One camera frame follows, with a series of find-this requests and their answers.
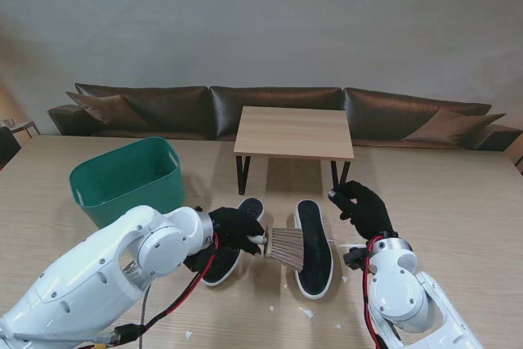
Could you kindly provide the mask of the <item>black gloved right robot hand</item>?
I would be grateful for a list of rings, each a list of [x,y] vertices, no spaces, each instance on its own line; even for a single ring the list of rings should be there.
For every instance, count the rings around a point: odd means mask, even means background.
[[[341,211],[340,219],[349,221],[364,239],[371,240],[382,232],[394,233],[383,200],[358,181],[340,184],[329,191],[328,197]]]

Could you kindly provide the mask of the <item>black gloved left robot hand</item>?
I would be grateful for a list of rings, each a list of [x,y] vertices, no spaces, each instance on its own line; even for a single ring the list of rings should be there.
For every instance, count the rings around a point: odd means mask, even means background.
[[[220,248],[241,249],[252,255],[261,252],[249,236],[264,235],[256,218],[236,208],[219,208],[209,213]]]

